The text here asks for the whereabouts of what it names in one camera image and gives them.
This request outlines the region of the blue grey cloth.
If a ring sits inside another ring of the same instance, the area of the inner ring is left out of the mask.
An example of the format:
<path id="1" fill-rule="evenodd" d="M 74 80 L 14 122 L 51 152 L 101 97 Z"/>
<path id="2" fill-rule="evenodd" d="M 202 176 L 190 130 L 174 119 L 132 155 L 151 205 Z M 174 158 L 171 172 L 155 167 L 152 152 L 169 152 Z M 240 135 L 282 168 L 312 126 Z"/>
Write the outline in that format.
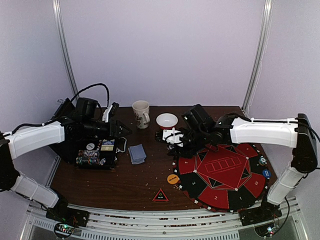
<path id="1" fill-rule="evenodd" d="M 145 162 L 147 155 L 142 144 L 130 146 L 128 151 L 133 165 L 139 165 Z"/>

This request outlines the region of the orange big blind button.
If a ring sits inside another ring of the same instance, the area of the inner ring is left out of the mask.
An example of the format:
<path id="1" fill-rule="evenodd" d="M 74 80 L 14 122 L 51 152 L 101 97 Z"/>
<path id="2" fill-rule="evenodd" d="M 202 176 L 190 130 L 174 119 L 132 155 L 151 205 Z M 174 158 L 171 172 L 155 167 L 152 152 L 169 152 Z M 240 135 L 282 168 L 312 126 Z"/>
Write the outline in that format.
<path id="1" fill-rule="evenodd" d="M 167 182 L 171 185 L 175 185 L 176 183 L 178 183 L 179 181 L 179 177 L 176 174 L 170 174 L 167 176 Z"/>

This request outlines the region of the poker chip stack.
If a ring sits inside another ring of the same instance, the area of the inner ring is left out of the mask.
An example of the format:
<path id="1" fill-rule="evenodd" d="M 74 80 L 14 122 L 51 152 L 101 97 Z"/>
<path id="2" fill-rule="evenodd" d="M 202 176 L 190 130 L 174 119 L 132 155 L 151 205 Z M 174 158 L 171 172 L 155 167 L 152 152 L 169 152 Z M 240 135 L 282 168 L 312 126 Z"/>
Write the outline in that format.
<path id="1" fill-rule="evenodd" d="M 264 156 L 260 156 L 258 160 L 258 164 L 260 166 L 266 166 L 268 164 L 267 159 Z"/>

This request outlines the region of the blue small blind button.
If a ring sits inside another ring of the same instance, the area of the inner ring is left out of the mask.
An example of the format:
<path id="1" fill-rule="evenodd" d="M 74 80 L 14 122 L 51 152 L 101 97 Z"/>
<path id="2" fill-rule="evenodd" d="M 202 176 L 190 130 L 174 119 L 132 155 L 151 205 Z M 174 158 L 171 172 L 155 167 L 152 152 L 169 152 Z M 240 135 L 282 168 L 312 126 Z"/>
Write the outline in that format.
<path id="1" fill-rule="evenodd" d="M 265 178 L 269 179 L 269 178 L 271 177 L 271 172 L 270 172 L 268 169 L 264 169 L 264 170 L 262 171 L 262 175 L 263 175 Z"/>

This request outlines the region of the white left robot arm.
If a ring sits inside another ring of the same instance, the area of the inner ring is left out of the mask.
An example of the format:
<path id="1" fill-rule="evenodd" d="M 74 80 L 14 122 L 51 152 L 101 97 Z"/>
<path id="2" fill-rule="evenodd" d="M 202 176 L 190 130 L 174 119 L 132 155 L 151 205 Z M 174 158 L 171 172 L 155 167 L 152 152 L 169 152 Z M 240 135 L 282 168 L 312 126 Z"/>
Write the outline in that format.
<path id="1" fill-rule="evenodd" d="M 61 222 L 72 218 L 72 211 L 52 189 L 39 184 L 15 169 L 13 160 L 31 151 L 49 146 L 66 161 L 75 161 L 79 146 L 85 141 L 117 140 L 132 133 L 120 120 L 114 119 L 119 108 L 113 103 L 95 119 L 98 101 L 81 97 L 76 104 L 65 99 L 52 119 L 40 124 L 21 124 L 15 130 L 0 135 L 0 189 L 13 191 L 52 208 Z"/>

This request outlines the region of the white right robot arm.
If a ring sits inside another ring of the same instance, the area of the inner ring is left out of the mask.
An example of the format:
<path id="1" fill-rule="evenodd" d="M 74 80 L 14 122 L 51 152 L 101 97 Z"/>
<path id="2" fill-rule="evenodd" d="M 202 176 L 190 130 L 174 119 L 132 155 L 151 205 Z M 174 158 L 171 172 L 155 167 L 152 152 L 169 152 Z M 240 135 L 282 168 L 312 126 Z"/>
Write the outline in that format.
<path id="1" fill-rule="evenodd" d="M 319 135 L 309 117 L 299 113 L 280 119 L 246 117 L 236 112 L 214 120 L 200 105 L 182 115 L 187 128 L 168 130 L 163 140 L 176 148 L 179 155 L 205 144 L 260 144 L 270 160 L 279 160 L 277 180 L 270 187 L 266 201 L 256 210 L 259 220 L 268 220 L 299 182 L 318 167 Z"/>

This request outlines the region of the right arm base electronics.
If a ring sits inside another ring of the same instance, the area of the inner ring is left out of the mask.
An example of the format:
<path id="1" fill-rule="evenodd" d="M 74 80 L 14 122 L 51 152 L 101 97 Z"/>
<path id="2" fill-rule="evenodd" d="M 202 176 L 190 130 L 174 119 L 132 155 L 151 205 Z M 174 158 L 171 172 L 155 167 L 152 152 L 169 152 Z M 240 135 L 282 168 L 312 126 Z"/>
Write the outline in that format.
<path id="1" fill-rule="evenodd" d="M 262 202 L 259 207 L 245 209 L 239 212 L 241 224 L 243 226 L 254 225 L 255 233 L 263 238 L 272 237 L 277 231 L 276 221 L 282 212 L 279 205 Z"/>

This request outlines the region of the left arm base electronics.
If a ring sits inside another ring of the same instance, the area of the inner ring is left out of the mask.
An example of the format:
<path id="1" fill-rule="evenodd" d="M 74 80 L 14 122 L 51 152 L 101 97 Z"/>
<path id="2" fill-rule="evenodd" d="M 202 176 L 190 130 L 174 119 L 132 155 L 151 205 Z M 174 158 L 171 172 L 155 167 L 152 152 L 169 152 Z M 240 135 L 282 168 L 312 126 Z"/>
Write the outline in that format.
<path id="1" fill-rule="evenodd" d="M 86 210 L 79 210 L 67 207 L 65 212 L 57 212 L 53 208 L 46 210 L 46 218 L 56 221 L 53 233 L 59 239 L 69 238 L 79 227 L 86 227 L 90 213 Z"/>

